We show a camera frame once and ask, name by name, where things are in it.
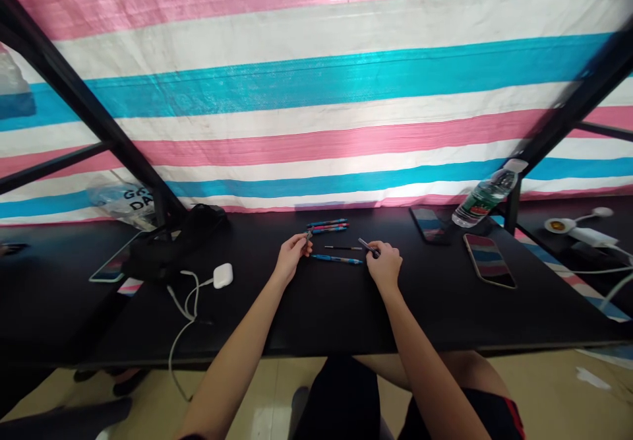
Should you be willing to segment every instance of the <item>smartphone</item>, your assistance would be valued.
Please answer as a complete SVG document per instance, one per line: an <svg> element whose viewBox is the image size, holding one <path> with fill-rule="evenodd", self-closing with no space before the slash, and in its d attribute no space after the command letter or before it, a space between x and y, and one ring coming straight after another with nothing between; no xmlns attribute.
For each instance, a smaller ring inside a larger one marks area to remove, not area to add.
<svg viewBox="0 0 633 440"><path fill-rule="evenodd" d="M475 272L482 281L503 288L516 288L516 282L495 241L487 237L465 234L464 242L475 265Z"/></svg>
<svg viewBox="0 0 633 440"><path fill-rule="evenodd" d="M430 244L450 245L446 224L440 221L435 211L426 208L409 208L422 238Z"/></svg>
<svg viewBox="0 0 633 440"><path fill-rule="evenodd" d="M137 235L132 237L127 244L120 248L120 250L116 252L116 254L114 254L108 262L104 263L99 270L92 274L88 280L90 282L101 283L114 283L120 281L120 279L125 276L121 272L121 266L123 265L123 262L130 257L130 244L141 234L145 234L145 232L139 232Z"/></svg>

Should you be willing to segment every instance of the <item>knee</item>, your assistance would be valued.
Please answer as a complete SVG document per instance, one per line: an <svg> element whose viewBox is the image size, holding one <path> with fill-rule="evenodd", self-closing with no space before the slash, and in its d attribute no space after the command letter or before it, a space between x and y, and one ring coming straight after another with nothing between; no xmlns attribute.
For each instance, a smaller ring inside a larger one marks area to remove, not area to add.
<svg viewBox="0 0 633 440"><path fill-rule="evenodd" d="M455 351L440 353L440 357L461 388L510 396L501 376L488 360L478 353Z"/></svg>
<svg viewBox="0 0 633 440"><path fill-rule="evenodd" d="M440 357L458 383L460 380L476 378L482 372L492 369L490 363L475 351L440 353Z"/></svg>

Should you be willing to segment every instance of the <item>black desk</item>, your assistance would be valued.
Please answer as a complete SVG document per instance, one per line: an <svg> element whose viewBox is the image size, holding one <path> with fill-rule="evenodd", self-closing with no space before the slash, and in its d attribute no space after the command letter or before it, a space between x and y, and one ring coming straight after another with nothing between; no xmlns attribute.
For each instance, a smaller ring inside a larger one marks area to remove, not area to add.
<svg viewBox="0 0 633 440"><path fill-rule="evenodd" d="M274 268L280 244L318 220L349 218L343 233L314 237L323 245L382 239L404 258L400 288L415 318L438 350L507 350L599 346L626 333L591 306L502 228L490 237L515 274L518 289L481 282L466 248L426 245L407 208L230 214L229 224L187 262L204 281L230 262L235 280L200 291L198 314L216 324L193 325L181 338L175 364L208 363L248 311ZM190 276L174 284L181 301ZM185 324L164 288L145 284L82 366L165 367L174 337ZM323 356L395 352L380 296L365 266L302 260L279 306L264 355Z"/></svg>
<svg viewBox="0 0 633 440"><path fill-rule="evenodd" d="M576 219L595 207L605 206L614 210L608 218L590 218L580 222L581 227L589 227L619 239L618 246L633 253L633 196L608 196L593 198L556 199L548 201L525 201L519 206L517 226L534 239L560 263L570 270L600 270L587 263L577 253L570 250L575 239L548 232L543 223L550 218ZM583 280L606 295L626 273L584 275ZM633 283L625 286L613 300L614 304L629 316L633 316Z"/></svg>
<svg viewBox="0 0 633 440"><path fill-rule="evenodd" d="M88 278L137 232L114 221L1 228L0 241L31 247L0 258L0 360L76 363L120 285Z"/></svg>

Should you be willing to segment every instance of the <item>black bag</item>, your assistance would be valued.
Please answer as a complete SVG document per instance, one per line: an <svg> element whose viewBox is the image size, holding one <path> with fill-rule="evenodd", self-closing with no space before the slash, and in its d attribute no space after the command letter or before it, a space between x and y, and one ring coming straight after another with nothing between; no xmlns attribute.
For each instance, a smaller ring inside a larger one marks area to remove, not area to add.
<svg viewBox="0 0 633 440"><path fill-rule="evenodd" d="M167 281L182 270L181 261L200 249L210 234L226 221L219 206L196 204L177 227L158 228L130 244L130 257L121 271L144 282ZM171 234L180 230L175 239Z"/></svg>

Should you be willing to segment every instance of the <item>plastic bottle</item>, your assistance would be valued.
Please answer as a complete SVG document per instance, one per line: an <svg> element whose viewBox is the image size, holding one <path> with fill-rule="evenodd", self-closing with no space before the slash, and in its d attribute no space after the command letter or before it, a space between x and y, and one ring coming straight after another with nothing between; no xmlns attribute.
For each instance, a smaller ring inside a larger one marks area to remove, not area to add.
<svg viewBox="0 0 633 440"><path fill-rule="evenodd" d="M503 168L484 179L468 195L466 200L453 212L453 222L460 227L470 228L488 215L488 213L514 188L519 173L527 162L523 160L508 160Z"/></svg>

